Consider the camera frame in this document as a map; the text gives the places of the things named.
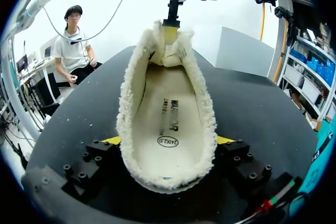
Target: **eyeglasses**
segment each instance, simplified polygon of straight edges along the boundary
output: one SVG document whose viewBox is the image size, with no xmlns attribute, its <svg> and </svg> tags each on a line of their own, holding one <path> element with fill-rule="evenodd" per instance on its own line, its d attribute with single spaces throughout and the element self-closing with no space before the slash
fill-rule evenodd
<svg viewBox="0 0 336 224">
<path fill-rule="evenodd" d="M 68 18 L 79 18 L 80 14 L 72 14 Z"/>
</svg>

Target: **black pants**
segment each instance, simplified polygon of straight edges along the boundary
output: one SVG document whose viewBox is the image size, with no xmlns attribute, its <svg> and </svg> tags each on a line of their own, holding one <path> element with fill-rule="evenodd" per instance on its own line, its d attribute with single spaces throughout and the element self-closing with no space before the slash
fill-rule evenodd
<svg viewBox="0 0 336 224">
<path fill-rule="evenodd" d="M 74 76 L 77 76 L 77 80 L 75 84 L 80 84 L 89 74 L 91 74 L 95 69 L 99 68 L 102 65 L 102 63 L 97 62 L 97 65 L 95 68 L 93 68 L 90 64 L 88 64 L 84 68 L 76 68 L 74 71 L 72 71 L 70 74 L 73 74 Z"/>
</svg>

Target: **white storage bin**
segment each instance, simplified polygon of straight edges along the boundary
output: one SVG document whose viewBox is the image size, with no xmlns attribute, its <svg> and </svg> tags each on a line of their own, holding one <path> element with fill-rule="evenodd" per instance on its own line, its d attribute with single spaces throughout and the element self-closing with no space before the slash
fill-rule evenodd
<svg viewBox="0 0 336 224">
<path fill-rule="evenodd" d="M 305 77 L 302 93 L 304 93 L 312 103 L 315 103 L 321 92 Z"/>
<path fill-rule="evenodd" d="M 285 69 L 285 77 L 287 77 L 294 85 L 298 86 L 299 88 L 302 87 L 304 78 L 301 73 L 295 70 L 292 66 L 286 65 Z"/>
<path fill-rule="evenodd" d="M 327 117 L 333 119 L 335 113 L 336 113 L 336 105 L 335 105 L 335 103 L 332 102 L 331 105 L 330 105 L 330 108 L 327 112 Z"/>
</svg>

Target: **insole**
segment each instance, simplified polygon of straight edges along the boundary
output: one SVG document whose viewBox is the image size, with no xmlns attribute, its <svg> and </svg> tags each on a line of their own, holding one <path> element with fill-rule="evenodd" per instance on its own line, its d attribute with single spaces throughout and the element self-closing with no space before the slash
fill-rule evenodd
<svg viewBox="0 0 336 224">
<path fill-rule="evenodd" d="M 178 176 L 200 160 L 201 121 L 194 89 L 182 66 L 149 65 L 132 128 L 134 158 L 152 175 Z"/>
</svg>

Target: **white pipe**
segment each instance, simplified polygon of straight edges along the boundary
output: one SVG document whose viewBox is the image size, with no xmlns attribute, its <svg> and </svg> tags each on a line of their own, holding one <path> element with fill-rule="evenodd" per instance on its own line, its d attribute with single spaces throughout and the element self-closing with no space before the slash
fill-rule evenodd
<svg viewBox="0 0 336 224">
<path fill-rule="evenodd" d="M 7 43 L 8 41 L 4 43 L 1 50 L 1 71 L 3 74 L 5 89 L 16 115 L 21 120 L 23 126 L 26 128 L 26 130 L 32 136 L 32 138 L 34 140 L 37 140 L 40 133 L 32 124 L 30 116 L 25 113 L 25 110 L 22 107 L 20 99 L 16 93 L 14 82 L 11 76 L 11 67 L 9 65 Z"/>
</svg>

